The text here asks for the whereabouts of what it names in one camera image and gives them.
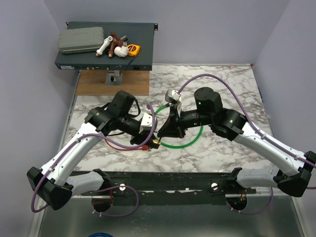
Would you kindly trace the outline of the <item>red cable lock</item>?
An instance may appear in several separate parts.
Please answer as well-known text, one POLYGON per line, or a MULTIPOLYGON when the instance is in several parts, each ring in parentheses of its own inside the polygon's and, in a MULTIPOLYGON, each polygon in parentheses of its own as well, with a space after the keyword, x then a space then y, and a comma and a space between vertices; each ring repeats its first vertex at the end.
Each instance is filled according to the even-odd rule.
POLYGON ((116 147, 116 146, 113 146, 112 144, 108 143, 108 146, 112 149, 115 149, 117 151, 133 151, 133 150, 141 150, 141 151, 147 151, 149 149, 148 146, 144 145, 140 148, 131 148, 131 149, 127 149, 127 148, 121 148, 121 147, 116 147))

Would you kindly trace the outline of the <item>brass padlock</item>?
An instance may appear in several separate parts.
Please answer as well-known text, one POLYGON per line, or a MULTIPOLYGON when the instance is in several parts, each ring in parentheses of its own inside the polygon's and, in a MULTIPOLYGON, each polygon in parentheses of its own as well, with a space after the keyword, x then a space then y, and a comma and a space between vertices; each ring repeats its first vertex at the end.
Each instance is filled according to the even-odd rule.
POLYGON ((161 145, 161 142, 157 139, 152 140, 152 146, 153 148, 157 149, 161 145))

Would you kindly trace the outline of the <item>green cable lock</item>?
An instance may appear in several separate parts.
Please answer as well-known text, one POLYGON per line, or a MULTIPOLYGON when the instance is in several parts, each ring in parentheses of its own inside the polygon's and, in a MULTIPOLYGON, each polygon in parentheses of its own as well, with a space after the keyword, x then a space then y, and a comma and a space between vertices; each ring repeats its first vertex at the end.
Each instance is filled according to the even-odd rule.
MULTIPOLYGON (((157 115, 161 110, 164 110, 166 108, 169 107, 169 104, 165 104, 163 105, 162 107, 158 108, 156 111, 155 111, 155 115, 157 115)), ((189 147, 191 145, 193 145, 199 138, 200 136, 202 135, 202 132, 203 132, 203 126, 200 128, 197 136, 192 140, 190 141, 189 143, 187 144, 184 144, 184 145, 178 145, 178 146, 174 146, 174 145, 169 145, 169 144, 166 144, 164 142, 161 142, 160 144, 166 148, 170 148, 170 149, 184 149, 186 147, 189 147)))

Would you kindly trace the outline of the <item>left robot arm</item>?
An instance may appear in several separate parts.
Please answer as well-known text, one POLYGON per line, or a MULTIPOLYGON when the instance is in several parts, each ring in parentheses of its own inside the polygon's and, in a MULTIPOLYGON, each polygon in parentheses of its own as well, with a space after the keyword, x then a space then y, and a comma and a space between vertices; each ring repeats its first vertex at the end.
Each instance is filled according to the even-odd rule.
POLYGON ((38 213, 44 208, 35 208, 35 199, 40 197, 46 207, 53 210, 62 208, 72 196, 89 191, 104 195, 109 191, 108 177, 101 170, 94 170, 77 177, 72 171, 85 155, 101 140, 106 140, 118 147, 135 150, 144 145, 153 148, 153 133, 157 119, 151 105, 151 111, 136 115, 129 113, 137 99, 120 90, 111 102, 102 107, 91 109, 75 136, 59 153, 40 168, 31 167, 27 178, 34 192, 31 200, 31 211, 38 213))

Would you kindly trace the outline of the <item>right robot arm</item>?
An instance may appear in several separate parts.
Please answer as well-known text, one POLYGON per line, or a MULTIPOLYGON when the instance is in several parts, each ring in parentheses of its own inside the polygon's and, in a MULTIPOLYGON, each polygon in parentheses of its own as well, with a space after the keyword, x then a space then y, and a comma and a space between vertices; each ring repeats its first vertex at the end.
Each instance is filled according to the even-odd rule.
POLYGON ((268 187, 297 198, 304 194, 316 162, 314 152, 293 149, 251 124, 245 115, 224 108, 220 94, 209 87, 196 90, 194 99, 197 108, 182 111, 181 95, 176 90, 167 91, 170 112, 158 131, 159 138, 183 138, 188 128, 208 125, 217 136, 244 145, 274 164, 270 169, 237 169, 227 181, 230 192, 268 187))

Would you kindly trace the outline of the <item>white elbow fitting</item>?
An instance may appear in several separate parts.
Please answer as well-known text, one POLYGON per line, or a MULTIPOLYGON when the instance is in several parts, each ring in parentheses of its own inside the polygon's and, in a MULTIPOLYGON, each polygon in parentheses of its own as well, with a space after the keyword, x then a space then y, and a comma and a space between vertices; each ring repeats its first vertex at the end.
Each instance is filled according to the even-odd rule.
POLYGON ((128 55, 129 48, 126 46, 116 46, 114 54, 118 57, 126 57, 128 55))

